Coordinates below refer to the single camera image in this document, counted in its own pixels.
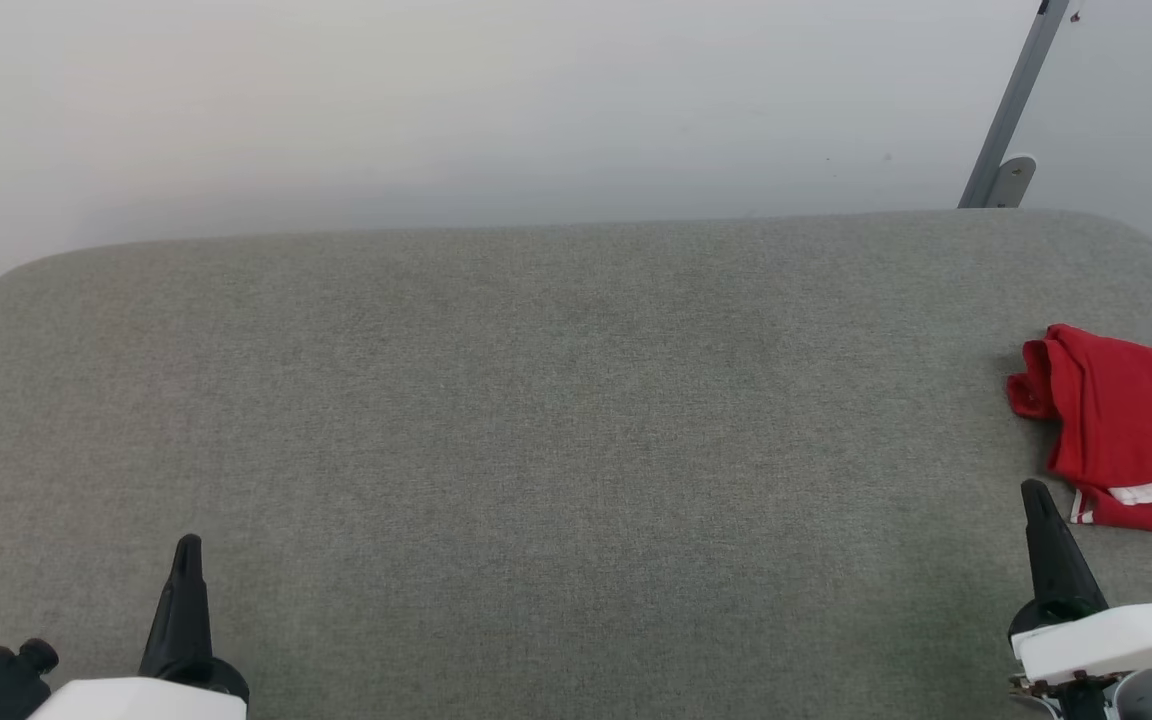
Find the red cloth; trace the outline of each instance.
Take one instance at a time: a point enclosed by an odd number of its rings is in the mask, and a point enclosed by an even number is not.
[[[1007,397],[1024,418],[1062,422],[1048,470],[1082,491],[1096,524],[1152,530],[1152,503],[1108,492],[1152,483],[1152,347],[1052,325],[1023,353]]]

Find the white wall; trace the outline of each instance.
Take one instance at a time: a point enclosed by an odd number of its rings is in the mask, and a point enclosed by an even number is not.
[[[1070,2],[1009,152],[1038,161],[1024,209],[1084,210],[1152,236],[1152,0]]]
[[[162,237],[950,209],[1037,0],[0,0],[0,274]]]

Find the metal frame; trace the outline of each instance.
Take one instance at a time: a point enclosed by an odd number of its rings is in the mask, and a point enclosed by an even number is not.
[[[1029,100],[1029,91],[1034,88],[1038,70],[1047,58],[1047,48],[1052,46],[1052,38],[1056,37],[1056,30],[1064,22],[1064,10],[1068,9],[1069,0],[1043,0],[1038,6],[1038,15],[1029,28],[1029,36],[1025,36],[1025,45],[1020,50],[1020,58],[1016,59],[1015,69],[1011,69],[1011,78],[1007,81],[1002,100],[998,103],[998,112],[993,115],[988,135],[984,137],[972,176],[968,179],[968,185],[963,190],[963,199],[958,200],[960,209],[986,206],[986,199],[998,177],[998,165],[1002,164],[1002,156],[1011,143],[1011,134],[1016,132],[1020,113]]]

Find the gray cushion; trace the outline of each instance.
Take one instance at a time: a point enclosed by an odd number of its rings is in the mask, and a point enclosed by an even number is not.
[[[1051,435],[1002,382],[1051,323],[1152,344],[1152,242],[984,210],[32,263],[0,643],[134,674],[197,532],[255,719],[1009,717]],[[1152,535],[1075,536],[1152,601]]]

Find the folded red garment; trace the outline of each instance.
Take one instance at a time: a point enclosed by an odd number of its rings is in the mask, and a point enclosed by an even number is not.
[[[1047,469],[1078,490],[1071,520],[1152,530],[1152,347],[1052,325],[1023,353],[1007,397],[1061,420]]]

